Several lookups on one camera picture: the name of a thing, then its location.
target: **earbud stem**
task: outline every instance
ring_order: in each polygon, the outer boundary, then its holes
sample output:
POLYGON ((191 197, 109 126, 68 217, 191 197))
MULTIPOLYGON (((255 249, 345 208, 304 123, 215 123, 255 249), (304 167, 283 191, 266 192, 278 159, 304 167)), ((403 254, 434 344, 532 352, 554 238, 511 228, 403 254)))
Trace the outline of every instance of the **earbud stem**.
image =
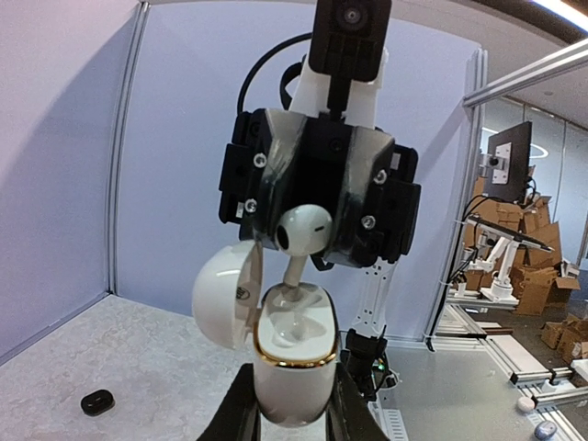
POLYGON ((286 272, 284 273, 284 283, 286 285, 295 288, 300 284, 302 271, 304 271, 307 258, 307 255, 303 257, 290 257, 288 268, 286 268, 286 272))

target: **white ball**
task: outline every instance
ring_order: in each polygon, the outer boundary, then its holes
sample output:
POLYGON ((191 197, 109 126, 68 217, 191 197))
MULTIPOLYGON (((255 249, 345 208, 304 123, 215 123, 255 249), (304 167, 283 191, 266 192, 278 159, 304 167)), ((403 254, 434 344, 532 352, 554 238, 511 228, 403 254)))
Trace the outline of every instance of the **white ball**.
POLYGON ((522 413, 531 413, 535 410, 535 402, 529 397, 521 397, 517 400, 516 407, 522 413))
POLYGON ((329 243, 333 219, 318 205, 300 205, 280 218, 276 244, 292 257, 303 257, 322 251, 329 243))

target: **ceiling light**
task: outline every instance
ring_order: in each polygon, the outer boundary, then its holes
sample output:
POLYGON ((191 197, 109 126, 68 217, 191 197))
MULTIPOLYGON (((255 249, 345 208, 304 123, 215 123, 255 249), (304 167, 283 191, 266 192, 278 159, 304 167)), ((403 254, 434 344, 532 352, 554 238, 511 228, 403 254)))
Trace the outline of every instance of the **ceiling light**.
POLYGON ((561 0, 533 0, 561 18, 565 18, 578 28, 588 31, 588 17, 579 10, 562 2, 561 0))

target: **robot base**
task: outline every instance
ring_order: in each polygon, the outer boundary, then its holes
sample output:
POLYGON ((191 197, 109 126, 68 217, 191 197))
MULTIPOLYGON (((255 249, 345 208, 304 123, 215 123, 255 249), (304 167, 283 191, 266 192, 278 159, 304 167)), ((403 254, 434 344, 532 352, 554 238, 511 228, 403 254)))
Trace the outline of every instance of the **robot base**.
POLYGON ((518 299, 513 296, 512 286, 501 287, 496 283, 496 281, 493 281, 490 288, 481 288, 480 292, 484 297, 493 301, 494 303, 514 306, 518 305, 518 299))

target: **open case lid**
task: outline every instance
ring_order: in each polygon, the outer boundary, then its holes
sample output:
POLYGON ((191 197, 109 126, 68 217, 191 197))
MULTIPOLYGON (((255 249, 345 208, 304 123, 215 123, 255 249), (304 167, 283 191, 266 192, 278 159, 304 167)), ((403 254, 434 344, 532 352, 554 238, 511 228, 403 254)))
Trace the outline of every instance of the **open case lid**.
POLYGON ((216 253, 200 270, 192 290, 192 315, 209 340, 242 347, 251 331, 261 293, 260 243, 243 241, 216 253))

